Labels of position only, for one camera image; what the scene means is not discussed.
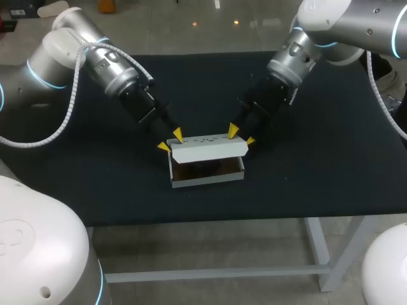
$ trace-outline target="black table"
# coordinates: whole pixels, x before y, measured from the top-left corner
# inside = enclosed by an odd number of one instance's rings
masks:
[[[136,59],[155,77],[158,97],[173,100],[171,112],[189,137],[226,133],[237,96],[266,75],[272,55]],[[74,116],[60,139],[31,151],[2,147],[0,158],[87,226],[407,212],[407,153],[358,63],[317,64],[274,131],[245,160],[243,181],[185,189],[171,188],[167,156],[150,146],[120,103],[86,73],[80,78]],[[16,128],[7,135],[48,135],[43,126],[60,123],[68,95],[42,126],[32,119],[24,126],[29,133]]]

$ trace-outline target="gray floor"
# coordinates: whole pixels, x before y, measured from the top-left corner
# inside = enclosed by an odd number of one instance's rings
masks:
[[[220,0],[217,10],[213,0],[179,1],[120,0],[114,15],[98,14],[97,0],[69,3],[82,7],[130,54],[184,54],[276,50],[301,2]],[[0,64],[23,62],[52,22],[21,20],[16,32],[0,41]],[[404,63],[397,62],[397,68],[407,75]],[[407,215],[383,216],[376,233],[406,221]],[[322,219],[330,250],[348,222],[348,217]],[[95,230],[94,243],[107,273],[313,263],[299,219],[102,227]],[[114,284],[111,291],[114,305],[362,305],[361,259],[342,287],[327,294],[319,292],[314,276]]]

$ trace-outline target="yellow fingertip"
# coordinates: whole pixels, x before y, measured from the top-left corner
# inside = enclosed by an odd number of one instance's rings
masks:
[[[159,143],[157,147],[163,149],[164,151],[169,151],[171,153],[171,149],[164,142]]]
[[[178,141],[180,141],[181,143],[184,142],[183,133],[181,132],[181,127],[178,127],[172,133],[177,137]]]
[[[247,145],[250,145],[250,144],[252,144],[252,143],[255,142],[255,141],[256,141],[256,140],[255,140],[254,138],[250,137],[250,138],[247,139],[246,143],[247,143]]]
[[[238,130],[239,130],[239,127],[238,127],[238,126],[236,126],[236,125],[233,124],[233,123],[230,123],[230,125],[229,125],[229,132],[228,132],[228,137],[229,137],[229,139],[232,139],[232,138],[236,135],[236,133],[238,132]]]

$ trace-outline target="white box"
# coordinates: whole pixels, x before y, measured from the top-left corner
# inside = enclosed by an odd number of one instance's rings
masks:
[[[198,186],[244,178],[242,156],[248,151],[240,137],[227,134],[167,141],[172,187]]]

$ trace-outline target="metal table frame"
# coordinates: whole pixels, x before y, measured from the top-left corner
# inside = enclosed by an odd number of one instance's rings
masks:
[[[353,216],[336,251],[330,256],[319,218],[306,218],[308,237],[315,259],[314,265],[284,266],[276,268],[225,268],[177,271],[151,271],[106,274],[108,283],[137,281],[195,280],[204,278],[238,278],[278,275],[319,275],[321,292],[329,292],[341,284],[343,275],[365,249],[368,238],[374,233],[379,215]],[[93,228],[88,228],[92,238]]]

